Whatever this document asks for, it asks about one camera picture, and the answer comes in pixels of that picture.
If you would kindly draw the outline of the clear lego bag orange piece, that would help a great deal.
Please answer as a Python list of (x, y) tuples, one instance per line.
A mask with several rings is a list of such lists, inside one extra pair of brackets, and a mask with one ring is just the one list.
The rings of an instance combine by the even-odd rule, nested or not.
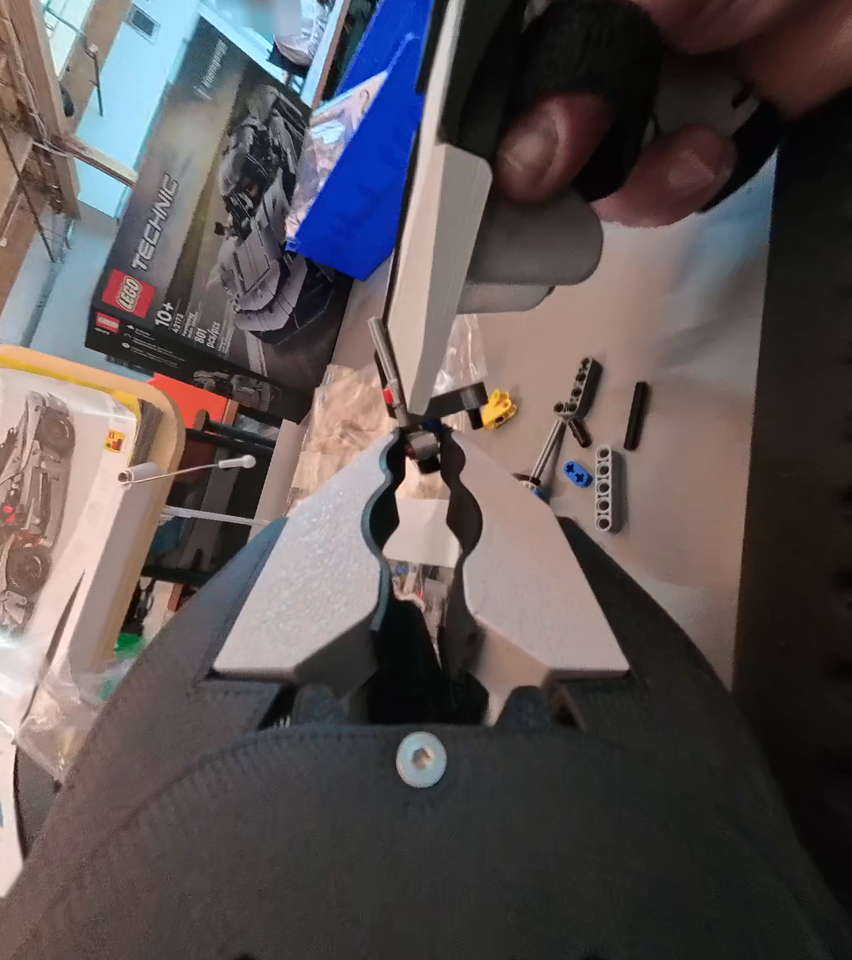
[[(488, 369), (479, 317), (458, 316), (436, 378), (435, 398), (480, 383)], [(291, 480), (286, 510), (291, 511), (343, 470), (395, 426), (382, 398), (375, 362), (351, 369), (328, 366), (315, 391), (312, 411)]]

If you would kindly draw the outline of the clear lego parts bag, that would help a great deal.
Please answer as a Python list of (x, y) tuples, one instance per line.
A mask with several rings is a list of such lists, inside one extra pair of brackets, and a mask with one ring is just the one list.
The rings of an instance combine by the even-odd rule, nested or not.
[(136, 656), (77, 668), (68, 658), (49, 667), (16, 734), (17, 747), (60, 786), (98, 715)]

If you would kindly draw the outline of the long black lego axle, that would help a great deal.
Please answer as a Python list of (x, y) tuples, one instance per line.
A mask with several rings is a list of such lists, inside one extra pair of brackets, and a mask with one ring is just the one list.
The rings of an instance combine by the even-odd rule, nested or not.
[(624, 451), (634, 452), (639, 447), (648, 416), (650, 398), (651, 389), (648, 382), (636, 382), (624, 433)]

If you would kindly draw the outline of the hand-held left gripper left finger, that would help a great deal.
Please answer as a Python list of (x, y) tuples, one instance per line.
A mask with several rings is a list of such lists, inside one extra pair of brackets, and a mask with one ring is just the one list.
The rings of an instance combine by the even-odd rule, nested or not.
[(399, 526), (402, 434), (375, 441), (284, 518), (220, 648), (227, 678), (347, 698), (377, 671), (374, 634), (392, 595), (384, 546)]

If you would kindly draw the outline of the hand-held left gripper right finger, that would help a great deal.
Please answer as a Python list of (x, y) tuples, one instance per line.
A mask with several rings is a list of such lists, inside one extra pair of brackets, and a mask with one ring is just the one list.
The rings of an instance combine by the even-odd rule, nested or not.
[(455, 680), (485, 692), (484, 722), (518, 689), (624, 677), (626, 656), (552, 509), (459, 431), (443, 433), (440, 464), (460, 549), (441, 649)]

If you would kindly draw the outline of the person's right hand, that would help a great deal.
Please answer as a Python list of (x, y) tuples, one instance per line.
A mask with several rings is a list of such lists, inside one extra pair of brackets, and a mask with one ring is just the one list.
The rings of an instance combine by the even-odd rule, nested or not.
[[(672, 49), (732, 52), (755, 94), (795, 118), (852, 87), (852, 1), (639, 2)], [(609, 133), (598, 96), (552, 92), (504, 137), (495, 182), (517, 202), (547, 200), (570, 186)], [(734, 174), (737, 147), (711, 125), (686, 126), (645, 147), (622, 189), (593, 204), (606, 222), (652, 228), (713, 203)]]

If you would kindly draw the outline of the orange box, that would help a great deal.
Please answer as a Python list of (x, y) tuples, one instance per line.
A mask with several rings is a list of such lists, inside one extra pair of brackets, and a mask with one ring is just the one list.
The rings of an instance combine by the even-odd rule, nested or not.
[(196, 428), (197, 418), (205, 412), (211, 422), (232, 426), (239, 407), (213, 391), (202, 390), (180, 380), (156, 374), (148, 385), (162, 391), (179, 409), (184, 426)]

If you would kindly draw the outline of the dark grey lego beam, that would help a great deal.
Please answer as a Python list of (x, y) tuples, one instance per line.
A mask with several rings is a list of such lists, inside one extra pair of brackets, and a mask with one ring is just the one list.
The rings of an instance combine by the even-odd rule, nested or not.
[(583, 358), (569, 397), (554, 405), (554, 414), (567, 422), (584, 421), (594, 406), (602, 375), (603, 366), (598, 359), (592, 356)]

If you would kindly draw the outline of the yellow and black lego assembly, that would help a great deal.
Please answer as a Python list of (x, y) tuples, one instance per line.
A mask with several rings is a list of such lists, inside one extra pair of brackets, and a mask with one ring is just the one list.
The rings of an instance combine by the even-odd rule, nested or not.
[(498, 429), (517, 414), (517, 406), (507, 391), (488, 394), (482, 382), (440, 393), (429, 401), (425, 413), (410, 413), (384, 322), (373, 316), (368, 327), (386, 410), (396, 420), (408, 459), (416, 462), (422, 473), (439, 470), (444, 418), (464, 413), (470, 428), (480, 430)]

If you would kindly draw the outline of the tall clear lego bag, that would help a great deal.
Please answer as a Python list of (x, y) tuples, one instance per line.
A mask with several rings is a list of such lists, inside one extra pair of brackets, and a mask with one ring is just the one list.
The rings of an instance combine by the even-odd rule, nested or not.
[(297, 240), (320, 192), (352, 141), (385, 80), (383, 71), (322, 103), (310, 118), (286, 218), (288, 246)]

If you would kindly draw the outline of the grey lego axle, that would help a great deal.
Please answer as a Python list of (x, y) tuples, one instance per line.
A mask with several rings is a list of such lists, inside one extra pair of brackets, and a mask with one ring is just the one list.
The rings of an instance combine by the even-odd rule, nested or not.
[(553, 454), (557, 448), (561, 446), (565, 428), (566, 420), (560, 415), (554, 420), (550, 432), (547, 435), (547, 438), (545, 439), (529, 474), (543, 479), (545, 470), (552, 461)]

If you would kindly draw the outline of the light grey lego beam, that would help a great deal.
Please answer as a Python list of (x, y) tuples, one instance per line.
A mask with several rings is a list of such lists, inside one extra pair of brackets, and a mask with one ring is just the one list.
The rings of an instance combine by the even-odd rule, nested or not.
[(597, 449), (595, 524), (598, 531), (619, 534), (624, 526), (625, 467), (621, 452), (610, 444)]

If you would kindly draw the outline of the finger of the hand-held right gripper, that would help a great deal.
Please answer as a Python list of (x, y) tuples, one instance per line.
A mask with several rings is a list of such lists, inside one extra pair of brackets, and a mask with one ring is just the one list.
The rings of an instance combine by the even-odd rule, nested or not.
[(442, 366), (492, 181), (489, 163), (441, 131), (466, 3), (448, 2), (432, 56), (386, 329), (408, 411), (424, 411)]

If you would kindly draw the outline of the blue plastic bin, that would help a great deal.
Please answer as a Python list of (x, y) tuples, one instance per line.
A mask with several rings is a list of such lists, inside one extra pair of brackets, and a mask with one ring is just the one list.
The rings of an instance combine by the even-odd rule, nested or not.
[(287, 249), (359, 281), (394, 249), (424, 94), (417, 91), (433, 3), (380, 2), (336, 95), (387, 79)]

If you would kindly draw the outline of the instruction booklet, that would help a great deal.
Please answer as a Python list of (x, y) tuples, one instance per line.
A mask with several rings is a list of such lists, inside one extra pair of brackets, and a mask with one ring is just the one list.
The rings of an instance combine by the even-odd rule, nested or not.
[(15, 738), (143, 425), (131, 395), (0, 366), (0, 897), (23, 854)]

